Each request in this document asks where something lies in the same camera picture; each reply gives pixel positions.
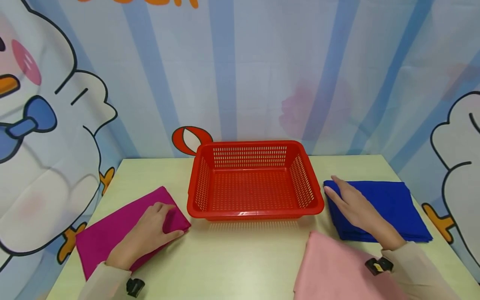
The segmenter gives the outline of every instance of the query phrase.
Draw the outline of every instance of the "right hand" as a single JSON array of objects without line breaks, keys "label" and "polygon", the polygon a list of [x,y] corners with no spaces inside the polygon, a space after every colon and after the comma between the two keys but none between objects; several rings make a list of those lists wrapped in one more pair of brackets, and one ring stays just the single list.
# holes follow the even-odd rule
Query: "right hand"
[{"label": "right hand", "polygon": [[372,234],[376,228],[386,223],[375,207],[373,207],[359,190],[337,176],[332,176],[332,180],[340,188],[342,197],[327,186],[324,188],[325,193],[332,199],[340,212],[353,226]]}]

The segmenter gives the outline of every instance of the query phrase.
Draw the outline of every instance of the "cartoon backdrop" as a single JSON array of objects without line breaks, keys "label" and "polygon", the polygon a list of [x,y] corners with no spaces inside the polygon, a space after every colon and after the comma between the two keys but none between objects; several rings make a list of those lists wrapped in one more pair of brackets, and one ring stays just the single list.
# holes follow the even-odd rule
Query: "cartoon backdrop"
[{"label": "cartoon backdrop", "polygon": [[2,298],[49,291],[122,158],[211,140],[383,154],[480,281],[479,26],[476,0],[2,1]]}]

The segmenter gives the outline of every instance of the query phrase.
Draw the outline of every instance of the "stack of blue cloths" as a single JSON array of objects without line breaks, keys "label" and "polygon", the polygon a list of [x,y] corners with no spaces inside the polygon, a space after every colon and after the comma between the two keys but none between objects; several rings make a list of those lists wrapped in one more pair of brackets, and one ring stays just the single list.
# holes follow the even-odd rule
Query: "stack of blue cloths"
[{"label": "stack of blue cloths", "polygon": [[[429,242],[433,239],[413,206],[410,190],[403,182],[349,181],[348,183],[359,190],[405,240]],[[324,186],[332,188],[341,195],[340,189],[332,180],[324,181]],[[370,233],[353,226],[328,196],[327,200],[333,224],[342,240],[377,242]]]}]

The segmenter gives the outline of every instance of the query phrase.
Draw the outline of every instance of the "orange duck foot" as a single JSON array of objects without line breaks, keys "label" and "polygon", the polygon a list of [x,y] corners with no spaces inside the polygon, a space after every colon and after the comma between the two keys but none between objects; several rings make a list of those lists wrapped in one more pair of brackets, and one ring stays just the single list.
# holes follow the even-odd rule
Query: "orange duck foot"
[{"label": "orange duck foot", "polygon": [[83,222],[77,227],[77,229],[69,227],[67,228],[67,230],[65,230],[65,232],[63,233],[65,242],[60,247],[59,252],[57,253],[57,261],[59,264],[62,264],[67,259],[67,257],[72,253],[76,244],[76,235],[82,232],[86,226],[87,226],[87,223]]},{"label": "orange duck foot", "polygon": [[437,227],[438,231],[444,237],[444,239],[449,243],[453,243],[453,237],[448,231],[455,225],[453,218],[451,216],[443,216],[439,217],[437,213],[434,211],[433,207],[428,204],[424,203],[421,205],[425,213],[427,214],[428,218],[432,221],[432,223]]},{"label": "orange duck foot", "polygon": [[111,167],[105,172],[105,175],[102,173],[99,173],[100,175],[100,182],[103,184],[103,190],[102,190],[102,196],[105,194],[105,192],[108,189],[108,186],[112,182],[113,175],[115,175],[115,168]]}]

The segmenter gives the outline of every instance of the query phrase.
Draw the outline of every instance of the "duck beak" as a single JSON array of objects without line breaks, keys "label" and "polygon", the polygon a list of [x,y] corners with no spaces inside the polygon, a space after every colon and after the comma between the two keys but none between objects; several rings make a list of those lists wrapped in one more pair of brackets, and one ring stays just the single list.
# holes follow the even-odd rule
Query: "duck beak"
[{"label": "duck beak", "polygon": [[20,89],[20,81],[11,74],[0,75],[0,98]]}]

